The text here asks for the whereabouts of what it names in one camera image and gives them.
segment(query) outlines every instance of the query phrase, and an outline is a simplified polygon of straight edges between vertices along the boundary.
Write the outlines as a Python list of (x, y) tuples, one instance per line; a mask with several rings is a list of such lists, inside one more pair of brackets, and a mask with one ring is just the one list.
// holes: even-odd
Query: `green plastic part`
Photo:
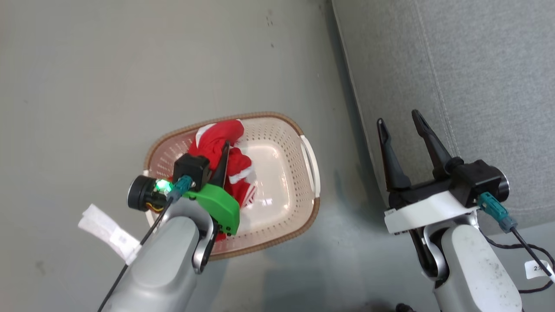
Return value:
[(239, 203), (223, 188), (207, 184), (199, 192), (189, 191), (183, 196), (196, 199), (220, 225), (220, 232), (237, 234), (239, 228)]

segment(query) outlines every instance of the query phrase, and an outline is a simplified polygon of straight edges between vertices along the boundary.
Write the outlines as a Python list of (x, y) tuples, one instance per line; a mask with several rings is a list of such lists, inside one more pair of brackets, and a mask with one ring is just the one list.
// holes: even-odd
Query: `perforated basket wall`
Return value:
[[(310, 168), (307, 161), (302, 131), (277, 113), (214, 119), (168, 133), (151, 147), (144, 173), (168, 178), (174, 161), (187, 152), (198, 128), (227, 119), (243, 122), (245, 133), (237, 146), (253, 161), (257, 192), (254, 202), (241, 209), (237, 235), (216, 242), (211, 260), (261, 250), (302, 234), (314, 222), (320, 205), (314, 191), (319, 180), (312, 177), (317, 168)], [(152, 223), (155, 215), (147, 212), (147, 218)]]

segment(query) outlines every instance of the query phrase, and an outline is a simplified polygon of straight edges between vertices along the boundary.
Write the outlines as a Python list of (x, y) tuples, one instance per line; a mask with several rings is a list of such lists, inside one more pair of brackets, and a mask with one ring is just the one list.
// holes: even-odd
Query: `brown woven rim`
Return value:
[[(164, 141), (166, 141), (167, 139), (169, 139), (169, 138), (171, 138), (175, 135), (187, 133), (187, 132), (196, 130), (200, 127), (203, 127), (207, 124), (217, 123), (217, 122), (221, 122), (221, 121), (224, 121), (224, 120), (229, 120), (229, 119), (253, 119), (253, 118), (277, 118), (277, 119), (281, 119), (281, 120), (287, 122), (289, 125), (291, 125), (293, 127), (293, 129), (295, 129), (295, 132), (298, 135), (302, 135), (302, 130), (299, 127), (299, 125), (297, 125), (291, 118), (289, 118), (289, 117), (287, 117), (283, 114), (280, 114), (280, 113), (260, 112), (260, 113), (250, 113), (250, 114), (243, 114), (243, 115), (235, 115), (235, 116), (229, 116), (229, 117), (216, 118), (216, 119), (212, 119), (212, 120), (207, 120), (205, 122), (193, 124), (193, 125), (190, 125), (188, 127), (181, 128), (181, 129), (177, 129), (177, 130), (172, 131), (168, 134), (165, 134), (164, 136), (159, 138), (148, 150), (147, 157), (145, 158), (145, 161), (144, 161), (144, 170), (149, 169), (150, 162), (152, 160), (152, 155), (154, 154), (154, 151)], [(272, 246), (281, 244), (281, 243), (283, 243), (287, 240), (293, 239), (293, 238), (301, 235), (302, 233), (306, 232), (306, 230), (308, 230), (309, 227), (312, 226), (312, 224), (314, 223), (314, 220), (316, 220), (316, 216), (318, 215), (319, 210), (320, 210), (320, 198), (317, 197), (317, 198), (314, 199), (314, 206), (312, 208), (312, 213), (310, 214), (309, 219), (298, 230), (296, 230), (294, 232), (291, 232), (289, 234), (286, 234), (282, 237), (273, 239), (271, 241), (267, 241), (266, 243), (263, 243), (263, 244), (254, 245), (254, 246), (244, 248), (244, 249), (240, 249), (240, 250), (236, 250), (236, 251), (230, 251), (228, 253), (221, 253), (221, 254), (213, 255), (213, 256), (210, 257), (210, 261), (222, 260), (222, 259), (232, 258), (232, 257), (235, 257), (235, 256), (240, 256), (240, 255), (244, 255), (244, 254), (253, 253), (255, 251), (263, 250), (263, 249), (266, 249), (268, 247), (272, 247)]]

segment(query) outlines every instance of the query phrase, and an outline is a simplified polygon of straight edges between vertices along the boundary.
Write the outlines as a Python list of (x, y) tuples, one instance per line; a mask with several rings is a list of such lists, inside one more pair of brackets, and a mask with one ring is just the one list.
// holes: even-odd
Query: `green light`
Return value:
[(156, 182), (156, 188), (163, 192), (171, 191), (171, 183), (166, 180), (158, 180)]

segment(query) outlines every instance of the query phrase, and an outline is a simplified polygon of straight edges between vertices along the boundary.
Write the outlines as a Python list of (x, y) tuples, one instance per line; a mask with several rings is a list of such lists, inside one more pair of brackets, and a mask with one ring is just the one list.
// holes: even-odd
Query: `concrete floor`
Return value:
[[(406, 235), (391, 236), (326, 1), (0, 1), (0, 302), (96, 311), (121, 269), (77, 229), (95, 203), (136, 237), (130, 181), (159, 136), (274, 110), (317, 155), (320, 214), (304, 235), (207, 266), (187, 311), (438, 311)], [(555, 250), (553, 224), (522, 231)], [(510, 237), (494, 237), (511, 241)], [(523, 251), (499, 253), (518, 286)], [(524, 295), (546, 311), (553, 289)]]

